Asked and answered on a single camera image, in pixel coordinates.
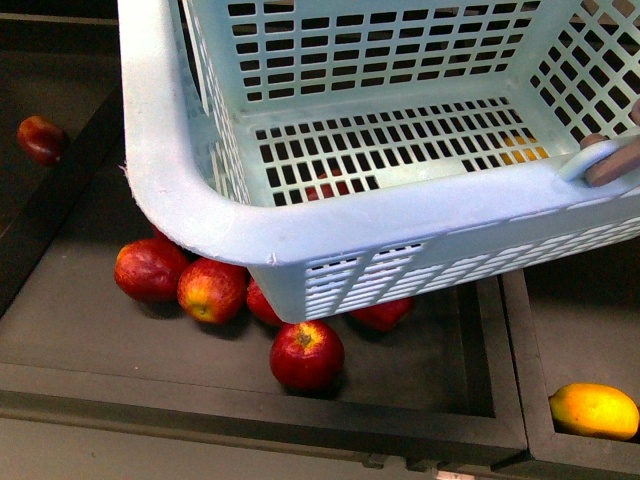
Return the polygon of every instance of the apple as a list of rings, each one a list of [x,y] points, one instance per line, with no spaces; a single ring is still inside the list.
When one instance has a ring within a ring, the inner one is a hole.
[[[247,277],[244,267],[199,258],[180,276],[178,303],[198,322],[225,324],[245,303]]]
[[[170,302],[177,298],[178,280],[188,265],[189,260],[174,244],[145,238],[120,249],[113,276],[134,300]]]
[[[282,385],[300,391],[327,390],[344,366],[344,346],[322,320],[284,325],[271,346],[269,365]]]
[[[282,327],[285,325],[278,314],[273,310],[258,283],[252,278],[247,289],[247,307],[253,315],[262,322],[272,327]]]
[[[69,137],[60,127],[42,115],[32,115],[20,123],[17,134],[22,149],[39,164],[58,163],[69,145]]]
[[[339,168],[334,168],[331,170],[331,175],[333,177],[339,177],[342,175],[342,171]],[[326,173],[322,173],[318,176],[318,179],[320,180],[325,178],[327,178]],[[347,183],[344,180],[337,182],[335,186],[336,186],[336,189],[338,190],[339,196],[349,195],[349,187],[347,186]],[[320,190],[322,191],[322,198],[335,197],[333,189],[331,188],[331,184],[329,183],[323,183],[322,185],[320,185]],[[306,193],[307,199],[310,202],[320,199],[320,195],[318,194],[318,190],[316,189],[316,187],[307,187],[305,188],[304,192]]]
[[[373,330],[388,332],[411,314],[415,303],[415,297],[401,298],[352,310],[349,315]]]

